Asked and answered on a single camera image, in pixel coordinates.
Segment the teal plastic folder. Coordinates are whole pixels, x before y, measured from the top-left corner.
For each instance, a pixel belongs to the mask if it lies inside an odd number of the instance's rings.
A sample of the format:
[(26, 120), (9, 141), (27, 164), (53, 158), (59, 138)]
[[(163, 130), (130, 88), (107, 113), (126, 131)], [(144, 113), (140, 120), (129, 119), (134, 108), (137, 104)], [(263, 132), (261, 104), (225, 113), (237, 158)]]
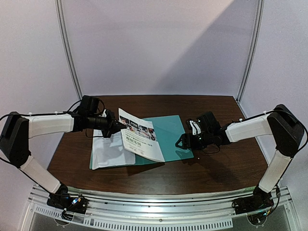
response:
[[(193, 158), (190, 149), (183, 150), (175, 146), (176, 141), (184, 133), (184, 128), (179, 115), (144, 118), (151, 121), (157, 130), (157, 138), (166, 162)], [(154, 161), (145, 159), (135, 154), (136, 163), (133, 166), (154, 164)]]

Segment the colour printed brochure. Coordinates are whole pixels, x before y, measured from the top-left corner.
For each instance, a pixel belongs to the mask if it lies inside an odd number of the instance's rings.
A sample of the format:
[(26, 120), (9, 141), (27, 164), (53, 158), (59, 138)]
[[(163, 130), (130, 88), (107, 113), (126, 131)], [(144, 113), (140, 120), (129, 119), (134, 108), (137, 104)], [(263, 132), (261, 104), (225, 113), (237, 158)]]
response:
[(118, 109), (123, 146), (126, 150), (154, 162), (165, 162), (153, 123)]

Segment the white text paper sheet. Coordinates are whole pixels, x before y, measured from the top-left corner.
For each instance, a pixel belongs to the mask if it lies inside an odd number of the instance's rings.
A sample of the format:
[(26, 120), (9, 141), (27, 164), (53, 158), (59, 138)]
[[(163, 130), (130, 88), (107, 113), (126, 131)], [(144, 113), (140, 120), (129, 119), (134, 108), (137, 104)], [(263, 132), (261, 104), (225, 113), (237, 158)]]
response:
[(90, 169), (129, 166), (136, 163), (135, 154), (123, 146), (121, 132), (103, 138), (100, 130), (93, 131)]

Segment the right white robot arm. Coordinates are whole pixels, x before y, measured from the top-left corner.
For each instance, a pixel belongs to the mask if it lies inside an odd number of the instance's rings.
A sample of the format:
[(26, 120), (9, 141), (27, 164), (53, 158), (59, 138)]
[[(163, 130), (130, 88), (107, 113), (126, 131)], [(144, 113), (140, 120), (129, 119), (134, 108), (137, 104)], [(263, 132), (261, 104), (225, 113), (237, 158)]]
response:
[(308, 136), (305, 126), (284, 104), (224, 126), (212, 112), (206, 112), (195, 120), (188, 119), (186, 123), (190, 132), (183, 133), (175, 143), (183, 150), (204, 150), (212, 144), (220, 147), (250, 138), (271, 138), (274, 153), (257, 185), (261, 191), (249, 198), (249, 206), (253, 210), (259, 210), (267, 203), (265, 193), (269, 193), (280, 181), (294, 156), (305, 146), (302, 139)]

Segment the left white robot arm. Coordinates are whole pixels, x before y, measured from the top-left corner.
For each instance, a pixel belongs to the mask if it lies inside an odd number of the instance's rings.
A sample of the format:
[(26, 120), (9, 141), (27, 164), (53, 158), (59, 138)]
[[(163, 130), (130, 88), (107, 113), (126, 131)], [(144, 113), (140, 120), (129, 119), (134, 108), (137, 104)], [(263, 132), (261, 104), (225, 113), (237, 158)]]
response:
[(125, 129), (125, 125), (115, 119), (112, 112), (104, 116), (80, 114), (72, 111), (49, 114), (20, 114), (10, 112), (3, 115), (5, 120), (0, 135), (0, 150), (6, 162), (16, 167), (45, 191), (53, 194), (53, 201), (61, 208), (71, 205), (71, 197), (61, 191), (61, 182), (36, 159), (30, 151), (32, 140), (41, 141), (48, 136), (82, 132), (88, 129), (99, 130), (104, 138)]

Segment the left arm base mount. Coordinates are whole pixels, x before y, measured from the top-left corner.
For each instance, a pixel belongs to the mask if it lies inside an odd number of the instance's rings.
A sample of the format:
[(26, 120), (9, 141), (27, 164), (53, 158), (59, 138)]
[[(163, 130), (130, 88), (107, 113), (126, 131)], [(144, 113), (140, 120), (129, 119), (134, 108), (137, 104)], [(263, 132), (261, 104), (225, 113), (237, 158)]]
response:
[(69, 212), (85, 214), (88, 208), (89, 200), (78, 195), (64, 194), (50, 194), (47, 205), (58, 209), (66, 210)]

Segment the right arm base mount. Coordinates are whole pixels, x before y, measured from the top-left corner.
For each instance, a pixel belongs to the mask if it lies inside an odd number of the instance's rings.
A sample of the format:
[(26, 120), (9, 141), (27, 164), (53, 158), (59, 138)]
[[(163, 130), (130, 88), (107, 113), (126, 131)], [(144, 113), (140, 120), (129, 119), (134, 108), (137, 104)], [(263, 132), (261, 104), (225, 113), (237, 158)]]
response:
[(231, 206), (237, 215), (260, 210), (261, 217), (267, 217), (276, 210), (279, 202), (280, 197), (274, 203), (271, 193), (257, 192), (249, 197), (234, 199)]

